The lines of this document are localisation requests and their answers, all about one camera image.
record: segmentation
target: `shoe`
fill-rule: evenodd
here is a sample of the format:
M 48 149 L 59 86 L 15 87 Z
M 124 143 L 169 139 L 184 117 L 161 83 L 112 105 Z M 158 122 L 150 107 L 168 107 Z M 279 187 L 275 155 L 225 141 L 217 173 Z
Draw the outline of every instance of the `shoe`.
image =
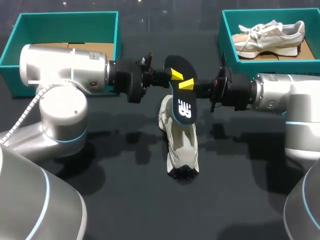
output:
M 232 40 L 239 57 L 254 59 L 263 52 L 278 56 L 296 57 L 305 37 L 305 23 L 283 25 L 275 20 L 252 28 L 239 25 L 242 34 L 234 34 Z
M 172 95 L 162 100 L 158 115 L 159 128 L 168 138 L 166 168 L 174 178 L 190 178 L 199 173 L 196 125 L 181 125 L 175 121 L 172 100 Z

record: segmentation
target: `new balance logo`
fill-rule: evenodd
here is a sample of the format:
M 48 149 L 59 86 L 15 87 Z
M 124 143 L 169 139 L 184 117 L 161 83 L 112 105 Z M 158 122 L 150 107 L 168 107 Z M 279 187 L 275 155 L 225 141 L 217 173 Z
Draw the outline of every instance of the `new balance logo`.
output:
M 178 99 L 178 103 L 179 103 L 179 114 L 188 119 L 191 118 L 191 105 L 180 99 Z

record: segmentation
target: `screw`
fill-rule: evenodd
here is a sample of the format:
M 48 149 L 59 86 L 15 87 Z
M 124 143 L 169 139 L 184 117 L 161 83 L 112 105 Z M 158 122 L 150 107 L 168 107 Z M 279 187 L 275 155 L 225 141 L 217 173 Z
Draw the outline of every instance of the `screw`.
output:
M 97 82 L 96 81 L 92 81 L 92 82 L 90 82 L 90 86 L 91 87 L 96 87 L 98 84 L 97 84 Z

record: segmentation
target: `cardboard box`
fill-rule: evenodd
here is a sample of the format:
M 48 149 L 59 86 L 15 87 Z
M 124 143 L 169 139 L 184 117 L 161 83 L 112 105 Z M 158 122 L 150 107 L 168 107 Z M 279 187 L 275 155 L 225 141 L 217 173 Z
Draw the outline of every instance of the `cardboard box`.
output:
M 295 24 L 304 21 L 305 40 L 297 57 L 260 55 L 252 60 L 240 59 L 232 35 L 239 33 L 239 25 L 251 28 L 276 20 Z M 221 14 L 218 47 L 222 62 L 235 74 L 246 74 L 252 79 L 258 73 L 301 74 L 320 76 L 320 11 L 318 8 L 237 9 Z
M 33 97 L 35 88 L 20 78 L 20 52 L 27 44 L 41 44 L 105 52 L 109 60 L 122 56 L 122 37 L 117 11 L 22 13 L 0 58 L 2 74 L 11 94 Z M 111 87 L 105 89 L 108 94 Z

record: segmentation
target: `black insole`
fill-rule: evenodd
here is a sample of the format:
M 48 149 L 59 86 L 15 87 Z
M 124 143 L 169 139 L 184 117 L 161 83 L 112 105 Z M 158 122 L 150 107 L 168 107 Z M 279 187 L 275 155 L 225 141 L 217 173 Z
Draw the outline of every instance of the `black insole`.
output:
M 172 68 L 183 75 L 183 81 L 193 79 L 197 81 L 196 70 L 191 63 L 182 56 L 169 55 L 163 67 Z M 179 83 L 182 80 L 171 80 L 172 89 L 172 113 L 177 122 L 183 125 L 194 124 L 197 120 L 197 98 L 196 93 L 189 89 L 179 89 Z

